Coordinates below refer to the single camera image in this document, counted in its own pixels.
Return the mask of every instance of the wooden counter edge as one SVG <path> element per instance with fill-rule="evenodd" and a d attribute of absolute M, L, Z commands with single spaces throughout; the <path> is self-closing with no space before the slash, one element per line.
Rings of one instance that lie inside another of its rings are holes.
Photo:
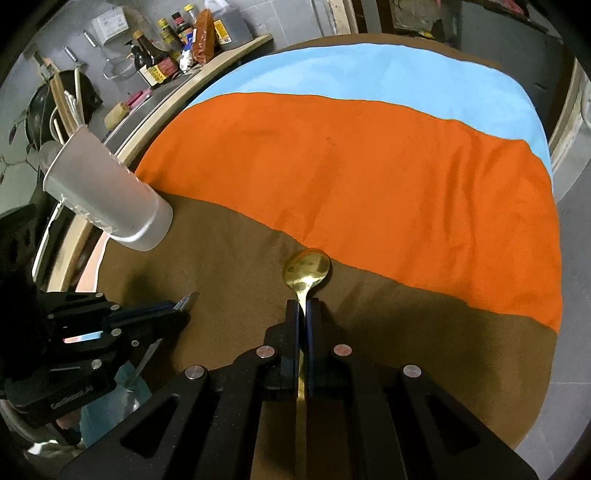
<path fill-rule="evenodd" d="M 207 82 L 223 72 L 243 56 L 255 48 L 272 40 L 271 34 L 265 34 L 255 38 L 249 43 L 220 53 L 208 64 L 204 65 L 201 71 L 181 85 L 178 90 L 172 93 L 137 129 L 132 138 L 119 150 L 117 157 L 126 166 L 130 165 L 150 142 L 152 136 L 167 122 L 171 120 L 179 104 L 185 102 L 194 95 Z M 56 261 L 51 269 L 50 278 L 47 284 L 47 291 L 66 291 L 72 280 L 74 268 L 78 257 L 84 248 L 86 241 L 92 231 L 92 225 L 80 216 L 72 220 L 72 224 L 59 247 Z"/>

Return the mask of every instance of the plastic cup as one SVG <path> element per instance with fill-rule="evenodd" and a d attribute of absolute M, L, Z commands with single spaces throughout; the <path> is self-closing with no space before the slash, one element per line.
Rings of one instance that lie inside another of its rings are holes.
<path fill-rule="evenodd" d="M 172 207 L 80 127 L 43 180 L 43 190 L 120 244 L 152 250 L 166 236 Z"/>

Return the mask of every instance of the black wok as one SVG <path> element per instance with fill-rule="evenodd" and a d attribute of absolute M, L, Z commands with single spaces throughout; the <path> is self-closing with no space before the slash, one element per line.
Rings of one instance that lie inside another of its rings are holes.
<path fill-rule="evenodd" d="M 74 85 L 74 70 L 65 70 L 60 72 L 61 82 L 64 84 L 64 90 L 68 90 L 72 95 L 75 95 L 76 87 Z M 88 124 L 94 111 L 100 107 L 103 100 L 97 95 L 92 82 L 83 73 L 80 74 L 80 91 L 82 93 L 82 109 L 84 112 L 85 123 Z M 49 83 L 41 85 L 27 110 L 27 118 L 25 120 L 25 130 L 27 132 L 27 140 L 29 144 L 33 145 L 35 150 L 39 151 L 41 146 L 48 140 L 53 140 L 49 130 L 49 117 L 56 107 L 53 101 L 53 95 L 49 89 Z M 65 133 L 65 128 L 61 123 L 59 115 L 56 115 L 57 122 L 60 129 Z"/>

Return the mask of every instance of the screw head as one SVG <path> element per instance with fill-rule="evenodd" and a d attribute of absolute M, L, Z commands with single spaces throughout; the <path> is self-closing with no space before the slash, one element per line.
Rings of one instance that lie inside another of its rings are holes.
<path fill-rule="evenodd" d="M 338 356 L 349 356 L 353 353 L 353 349 L 346 343 L 340 343 L 333 348 L 333 352 Z"/>
<path fill-rule="evenodd" d="M 197 380 L 205 373 L 205 369 L 201 365 L 191 365 L 185 369 L 185 377 L 189 380 Z"/>
<path fill-rule="evenodd" d="M 402 369 L 402 373 L 404 373 L 404 375 L 410 378 L 418 378 L 421 376 L 423 372 L 421 371 L 420 367 L 416 365 L 406 365 Z"/>
<path fill-rule="evenodd" d="M 275 355 L 275 349 L 269 345 L 262 345 L 256 349 L 256 354 L 261 358 L 269 358 Z"/>

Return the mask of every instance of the sauce bottle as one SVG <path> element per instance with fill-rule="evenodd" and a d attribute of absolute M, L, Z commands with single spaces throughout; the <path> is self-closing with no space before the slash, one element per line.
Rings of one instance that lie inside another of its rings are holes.
<path fill-rule="evenodd" d="M 222 50 L 238 48 L 252 40 L 240 10 L 226 0 L 205 0 L 205 8 L 209 8 L 213 17 L 213 28 Z"/>
<path fill-rule="evenodd" d="M 177 37 L 176 32 L 170 26 L 170 24 L 166 21 L 165 18 L 161 18 L 158 20 L 158 25 L 162 29 L 160 32 L 160 37 L 164 40 L 164 43 L 168 45 L 170 48 L 170 54 L 173 60 L 178 61 L 181 52 L 183 51 L 184 44 L 180 41 Z"/>
<path fill-rule="evenodd" d="M 183 18 L 180 12 L 175 12 L 171 15 L 174 20 L 174 23 L 177 26 L 177 35 L 183 42 L 183 44 L 187 45 L 189 40 L 187 36 L 193 33 L 193 26 L 189 25 L 189 23 Z"/>
<path fill-rule="evenodd" d="M 147 54 L 139 47 L 133 46 L 131 47 L 131 53 L 134 54 L 134 65 L 135 69 L 139 72 L 142 78 L 150 85 L 151 87 L 158 86 L 158 82 L 152 76 L 152 74 L 148 71 L 147 62 Z"/>
<path fill-rule="evenodd" d="M 138 30 L 134 32 L 134 40 L 144 51 L 148 71 L 158 83 L 165 83 L 181 74 L 178 65 L 170 58 L 168 52 L 152 45 L 145 35 Z"/>
<path fill-rule="evenodd" d="M 192 4 L 185 5 L 184 10 L 187 12 L 187 16 L 189 17 L 189 23 L 193 26 L 193 28 L 197 28 L 196 24 L 199 12 L 195 6 Z"/>

